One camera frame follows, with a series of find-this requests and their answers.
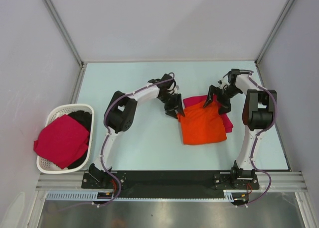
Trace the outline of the orange t shirt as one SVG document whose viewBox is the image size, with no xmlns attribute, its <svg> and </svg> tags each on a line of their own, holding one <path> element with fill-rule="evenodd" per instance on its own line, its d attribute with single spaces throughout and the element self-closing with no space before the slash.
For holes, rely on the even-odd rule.
<svg viewBox="0 0 319 228">
<path fill-rule="evenodd" d="M 178 113 L 183 144 L 203 145 L 227 140 L 223 120 L 216 102 L 204 107 L 205 102 L 184 109 L 184 115 Z"/>
</svg>

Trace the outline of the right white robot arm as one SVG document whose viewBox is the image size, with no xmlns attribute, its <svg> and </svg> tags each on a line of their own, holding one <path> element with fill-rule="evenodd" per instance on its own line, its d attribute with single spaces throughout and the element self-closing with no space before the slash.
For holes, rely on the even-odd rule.
<svg viewBox="0 0 319 228">
<path fill-rule="evenodd" d="M 237 94 L 245 95 L 242 121 L 245 135 L 242 148 L 234 161 L 230 174 L 226 179 L 234 188 L 241 189 L 248 182 L 255 180 L 259 171 L 255 165 L 259 145 L 264 134 L 275 125 L 277 118 L 277 92 L 259 85 L 252 78 L 253 71 L 231 69 L 218 86 L 211 85 L 204 103 L 204 108 L 213 102 L 213 97 L 221 104 L 220 115 L 231 111 L 231 99 Z"/>
</svg>

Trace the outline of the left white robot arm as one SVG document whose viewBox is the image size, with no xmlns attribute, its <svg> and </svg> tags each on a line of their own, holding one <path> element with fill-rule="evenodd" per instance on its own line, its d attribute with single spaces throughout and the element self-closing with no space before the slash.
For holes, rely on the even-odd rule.
<svg viewBox="0 0 319 228">
<path fill-rule="evenodd" d="M 133 125 L 138 106 L 153 99 L 158 99 L 164 104 L 167 116 L 177 119 L 178 115 L 185 115 L 173 72 L 164 74 L 160 79 L 151 79 L 145 86 L 133 92 L 125 94 L 116 91 L 104 113 L 106 136 L 99 155 L 89 167 L 88 178 L 83 179 L 82 187 L 101 189 L 106 188 L 110 182 L 121 185 L 119 179 L 111 174 L 113 144 L 117 137 Z"/>
</svg>

